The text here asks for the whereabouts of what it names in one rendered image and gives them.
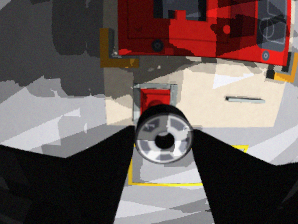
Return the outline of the yellow rectangular outline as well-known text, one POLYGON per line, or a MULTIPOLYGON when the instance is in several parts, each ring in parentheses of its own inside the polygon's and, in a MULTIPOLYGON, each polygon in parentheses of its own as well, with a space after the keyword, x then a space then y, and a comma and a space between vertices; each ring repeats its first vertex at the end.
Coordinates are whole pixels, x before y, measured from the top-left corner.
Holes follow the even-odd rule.
MULTIPOLYGON (((243 152, 246 152, 247 147, 249 145, 233 145, 234 148, 242 148, 243 152)), ((132 161, 130 161, 129 169, 128 169, 128 177, 129 177, 129 184, 133 185, 165 185, 165 186, 186 186, 186 185, 194 185, 194 186, 201 186, 202 183, 194 183, 194 184, 181 184, 181 183, 174 183, 174 184, 149 184, 149 183, 132 183, 132 161)))

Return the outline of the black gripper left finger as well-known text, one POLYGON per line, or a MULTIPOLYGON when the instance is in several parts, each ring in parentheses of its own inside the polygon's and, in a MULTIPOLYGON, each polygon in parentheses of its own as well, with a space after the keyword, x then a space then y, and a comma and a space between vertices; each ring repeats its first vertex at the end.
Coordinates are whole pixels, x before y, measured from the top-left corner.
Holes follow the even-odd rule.
POLYGON ((0 186, 63 206, 73 224, 114 224, 134 136, 136 125, 129 125, 69 157, 0 144, 0 186))

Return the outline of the black and grey wheel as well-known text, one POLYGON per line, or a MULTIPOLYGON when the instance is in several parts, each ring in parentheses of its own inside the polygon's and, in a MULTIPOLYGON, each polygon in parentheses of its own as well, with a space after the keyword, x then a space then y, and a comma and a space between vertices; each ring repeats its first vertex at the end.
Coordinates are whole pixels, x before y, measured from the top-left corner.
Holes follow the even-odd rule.
POLYGON ((173 105, 152 105, 138 120, 134 144, 150 163, 176 163, 193 147, 194 132, 190 125, 184 113, 173 105), (157 136, 160 133, 168 135, 157 136))

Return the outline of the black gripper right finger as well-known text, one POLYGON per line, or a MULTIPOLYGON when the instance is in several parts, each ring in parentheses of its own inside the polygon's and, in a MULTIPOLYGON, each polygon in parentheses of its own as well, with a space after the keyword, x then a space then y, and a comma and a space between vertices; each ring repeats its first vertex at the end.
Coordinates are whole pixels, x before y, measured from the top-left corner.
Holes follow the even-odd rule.
POLYGON ((298 190, 298 163, 274 165, 193 129, 194 163, 214 224, 270 224, 298 190))

